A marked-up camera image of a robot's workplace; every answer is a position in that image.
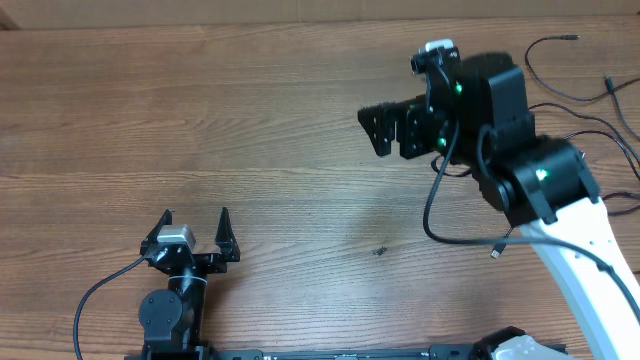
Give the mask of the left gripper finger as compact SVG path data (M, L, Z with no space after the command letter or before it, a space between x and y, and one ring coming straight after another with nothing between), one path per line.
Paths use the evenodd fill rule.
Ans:
M240 248L232 230L229 211L226 207L222 208L215 244L219 247L221 257L226 262L240 261Z
M148 235L142 240L140 244L141 255L145 255L149 250L150 246L158 242L157 238L161 229L165 225L171 225L172 222L173 222L173 212L170 209L166 209L163 212L162 216L160 217L159 221L156 223L156 225L151 229Z

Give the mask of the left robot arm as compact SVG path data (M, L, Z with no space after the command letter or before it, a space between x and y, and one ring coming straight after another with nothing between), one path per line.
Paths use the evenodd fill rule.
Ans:
M168 276L165 289L149 293L138 318L144 330L143 359L217 359L216 350L201 339L210 274L224 274L241 252L232 231L229 211L221 211L216 252L196 253L195 236L188 225L174 225L166 210L141 242L148 265Z

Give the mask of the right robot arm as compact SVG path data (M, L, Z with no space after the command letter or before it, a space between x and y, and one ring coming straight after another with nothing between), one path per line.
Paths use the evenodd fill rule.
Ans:
M506 53L413 56L424 94L359 111L379 156L430 152L469 167L484 199L520 231L556 281L597 359L639 355L639 285L613 234L600 188L567 140L540 135L522 70Z

